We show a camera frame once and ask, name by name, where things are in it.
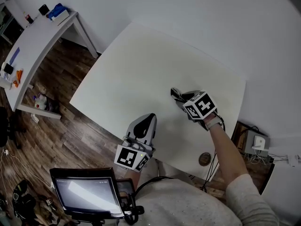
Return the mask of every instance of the gray sweater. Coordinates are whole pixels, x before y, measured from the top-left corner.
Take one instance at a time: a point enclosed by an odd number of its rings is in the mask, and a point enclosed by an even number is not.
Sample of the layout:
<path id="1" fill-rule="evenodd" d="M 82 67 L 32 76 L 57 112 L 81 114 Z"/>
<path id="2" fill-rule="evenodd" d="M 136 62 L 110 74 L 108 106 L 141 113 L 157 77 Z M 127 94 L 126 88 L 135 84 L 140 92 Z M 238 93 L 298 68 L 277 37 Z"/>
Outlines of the gray sweater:
<path id="1" fill-rule="evenodd" d="M 136 204 L 144 207 L 135 226 L 274 226 L 278 218 L 259 195 L 251 177 L 244 174 L 226 189 L 227 205 L 178 179 L 146 185 Z M 124 220 L 120 226 L 127 225 Z"/>

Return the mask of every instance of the wooden floor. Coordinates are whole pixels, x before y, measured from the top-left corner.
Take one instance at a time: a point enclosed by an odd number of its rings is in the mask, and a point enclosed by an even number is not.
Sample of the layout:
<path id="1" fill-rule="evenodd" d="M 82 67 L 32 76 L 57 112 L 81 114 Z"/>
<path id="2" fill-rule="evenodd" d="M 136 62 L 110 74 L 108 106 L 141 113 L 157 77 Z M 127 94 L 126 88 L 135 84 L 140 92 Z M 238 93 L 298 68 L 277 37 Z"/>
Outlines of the wooden floor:
<path id="1" fill-rule="evenodd" d="M 10 47 L 1 47 L 1 63 L 6 58 Z M 19 125 L 26 128 L 26 133 L 17 133 L 17 140 L 22 145 L 17 150 L 15 145 L 8 141 L 4 149 L 20 158 L 22 164 L 50 185 L 49 169 L 59 168 L 102 168 L 113 167 L 116 177 L 123 177 L 125 170 L 116 166 L 114 156 L 120 140 L 95 124 L 80 113 L 70 103 L 70 99 L 77 87 L 84 79 L 95 59 L 82 47 L 71 42 L 56 43 L 53 49 L 38 68 L 32 84 L 34 89 L 27 89 L 23 99 L 24 104 L 34 105 L 33 96 L 40 91 L 60 103 L 60 120 L 37 116 L 36 124 L 29 113 L 17 111 Z M 0 89 L 0 106 L 4 106 L 11 114 L 5 92 Z M 260 189 L 269 166 L 248 164 L 248 170 L 255 185 Z M 55 204 L 61 206 L 53 189 L 49 189 L 37 178 L 24 169 L 21 163 L 10 156 L 2 158 L 2 172 L 8 193 L 8 208 L 12 213 L 12 192 L 22 180 L 29 180 L 37 194 L 53 197 Z M 193 179 L 197 187 L 204 183 L 202 179 Z M 5 189 L 0 180 L 0 189 L 5 195 Z M 208 193 L 225 202 L 225 185 L 218 171 L 212 182 L 208 184 Z"/>

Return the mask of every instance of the table leg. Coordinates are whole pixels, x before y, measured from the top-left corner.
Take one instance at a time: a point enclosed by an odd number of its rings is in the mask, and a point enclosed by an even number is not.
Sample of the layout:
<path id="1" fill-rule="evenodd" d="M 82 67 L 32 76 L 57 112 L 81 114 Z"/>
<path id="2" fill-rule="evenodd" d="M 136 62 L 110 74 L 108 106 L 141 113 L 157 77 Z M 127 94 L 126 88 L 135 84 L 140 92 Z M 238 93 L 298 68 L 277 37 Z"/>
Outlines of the table leg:
<path id="1" fill-rule="evenodd" d="M 13 43 L 9 40 L 9 38 L 6 37 L 4 34 L 1 34 L 1 37 L 4 38 L 10 45 L 13 45 Z"/>
<path id="2" fill-rule="evenodd" d="M 36 114 L 36 115 L 42 115 L 42 116 L 46 116 L 46 117 L 49 117 L 49 118 L 54 118 L 54 119 L 60 119 L 62 117 L 60 114 L 49 112 L 49 111 L 44 111 L 44 110 L 38 109 L 38 108 L 33 107 L 33 106 L 29 106 L 29 105 L 20 104 L 20 105 L 18 105 L 17 109 L 21 110 L 21 111 L 26 111 L 26 112 L 29 112 L 29 113 L 33 113 L 33 114 Z"/>
<path id="3" fill-rule="evenodd" d="M 93 47 L 90 39 L 88 38 L 88 36 L 86 35 L 83 27 L 80 25 L 79 21 L 77 18 L 74 18 L 74 27 L 76 29 L 76 31 L 79 33 L 79 35 L 83 38 L 87 48 L 89 49 L 90 53 L 92 54 L 92 56 L 94 58 L 98 57 L 98 53 L 96 52 L 95 48 Z"/>

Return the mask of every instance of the blue object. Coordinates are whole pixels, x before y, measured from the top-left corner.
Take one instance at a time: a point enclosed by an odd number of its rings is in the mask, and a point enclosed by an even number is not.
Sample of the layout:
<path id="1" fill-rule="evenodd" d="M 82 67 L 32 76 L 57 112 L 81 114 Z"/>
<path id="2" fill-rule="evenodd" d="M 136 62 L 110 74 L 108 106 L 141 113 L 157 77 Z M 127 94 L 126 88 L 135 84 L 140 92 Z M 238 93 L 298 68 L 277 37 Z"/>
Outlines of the blue object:
<path id="1" fill-rule="evenodd" d="M 52 17 L 57 17 L 61 13 L 63 13 L 65 10 L 67 10 L 66 7 L 64 7 L 61 3 L 56 4 L 55 8 L 48 13 L 48 18 L 52 21 Z"/>
<path id="2" fill-rule="evenodd" d="M 13 54 L 13 56 L 11 57 L 10 61 L 9 61 L 9 65 L 12 65 L 15 58 L 17 57 L 18 53 L 20 52 L 20 48 L 18 47 L 17 50 L 15 51 L 15 53 Z"/>

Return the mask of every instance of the person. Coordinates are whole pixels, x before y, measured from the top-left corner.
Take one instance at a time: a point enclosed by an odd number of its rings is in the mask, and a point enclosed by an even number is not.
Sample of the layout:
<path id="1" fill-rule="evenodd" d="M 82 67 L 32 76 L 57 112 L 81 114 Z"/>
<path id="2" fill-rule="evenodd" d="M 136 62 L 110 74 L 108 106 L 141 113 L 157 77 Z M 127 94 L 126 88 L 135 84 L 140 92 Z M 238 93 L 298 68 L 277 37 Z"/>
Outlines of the person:
<path id="1" fill-rule="evenodd" d="M 210 114 L 206 117 L 205 123 L 214 116 Z M 227 185 L 227 206 L 191 185 L 183 172 L 151 158 L 141 173 L 127 171 L 125 178 L 133 180 L 135 189 L 158 176 L 158 171 L 174 179 L 163 179 L 142 188 L 136 196 L 136 204 L 143 206 L 145 213 L 139 216 L 135 225 L 279 225 L 278 218 L 262 199 L 244 160 L 222 127 L 215 124 L 210 128 L 210 135 Z M 119 225 L 127 223 L 121 220 Z"/>

